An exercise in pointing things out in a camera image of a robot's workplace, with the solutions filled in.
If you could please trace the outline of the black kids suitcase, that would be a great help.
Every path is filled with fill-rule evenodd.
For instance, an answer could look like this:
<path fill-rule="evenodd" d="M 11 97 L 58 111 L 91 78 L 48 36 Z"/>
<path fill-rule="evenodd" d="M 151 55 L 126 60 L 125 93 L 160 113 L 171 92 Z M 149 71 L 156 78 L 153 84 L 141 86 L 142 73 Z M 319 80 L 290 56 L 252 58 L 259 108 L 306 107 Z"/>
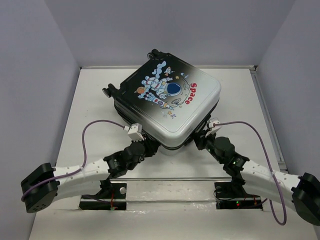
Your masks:
<path fill-rule="evenodd" d="M 214 77 L 171 53 L 153 49 L 148 61 L 103 93 L 128 124 L 171 151 L 188 144 L 216 108 L 221 84 Z"/>

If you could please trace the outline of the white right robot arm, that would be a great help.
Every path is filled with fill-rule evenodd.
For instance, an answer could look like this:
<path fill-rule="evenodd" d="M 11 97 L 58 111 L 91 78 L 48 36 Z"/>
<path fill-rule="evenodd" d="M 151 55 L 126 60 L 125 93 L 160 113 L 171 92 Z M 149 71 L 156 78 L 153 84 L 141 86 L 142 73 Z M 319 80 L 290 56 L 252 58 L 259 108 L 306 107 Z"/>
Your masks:
<path fill-rule="evenodd" d="M 284 204 L 303 220 L 320 224 L 320 182 L 310 173 L 294 175 L 270 170 L 236 152 L 227 137 L 202 130 L 193 135 L 198 150 L 207 150 L 231 176 L 230 190 L 235 196 L 244 193 L 265 197 Z"/>

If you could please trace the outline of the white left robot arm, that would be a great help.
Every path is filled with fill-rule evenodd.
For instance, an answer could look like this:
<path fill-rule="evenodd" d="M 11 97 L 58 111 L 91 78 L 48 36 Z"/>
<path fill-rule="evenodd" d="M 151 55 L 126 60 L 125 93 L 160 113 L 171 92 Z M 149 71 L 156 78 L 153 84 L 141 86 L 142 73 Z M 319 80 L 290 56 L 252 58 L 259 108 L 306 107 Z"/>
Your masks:
<path fill-rule="evenodd" d="M 145 158 L 154 156 L 160 144 L 153 140 L 132 142 L 121 151 L 91 163 L 53 167 L 43 163 L 21 182 L 21 201 L 28 214 L 44 210 L 53 202 L 81 195 L 104 198 L 113 179 L 132 171 Z"/>

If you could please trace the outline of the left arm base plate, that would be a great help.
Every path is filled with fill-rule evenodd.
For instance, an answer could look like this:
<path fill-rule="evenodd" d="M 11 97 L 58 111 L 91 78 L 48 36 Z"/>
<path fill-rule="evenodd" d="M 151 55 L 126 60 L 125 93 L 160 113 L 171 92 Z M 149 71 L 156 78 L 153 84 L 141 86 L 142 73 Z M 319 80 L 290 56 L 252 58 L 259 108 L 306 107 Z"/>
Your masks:
<path fill-rule="evenodd" d="M 78 207 L 81 210 L 125 211 L 127 209 L 127 182 L 101 181 L 100 191 L 82 195 Z"/>

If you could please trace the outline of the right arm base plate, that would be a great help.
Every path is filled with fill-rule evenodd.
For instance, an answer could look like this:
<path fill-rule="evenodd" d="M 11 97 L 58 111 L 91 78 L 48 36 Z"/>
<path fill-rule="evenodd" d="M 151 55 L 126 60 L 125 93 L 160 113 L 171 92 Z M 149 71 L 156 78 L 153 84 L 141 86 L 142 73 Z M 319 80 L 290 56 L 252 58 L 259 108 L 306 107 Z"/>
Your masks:
<path fill-rule="evenodd" d="M 244 180 L 231 178 L 214 182 L 213 197 L 217 210 L 263 210 L 264 200 L 244 189 Z"/>

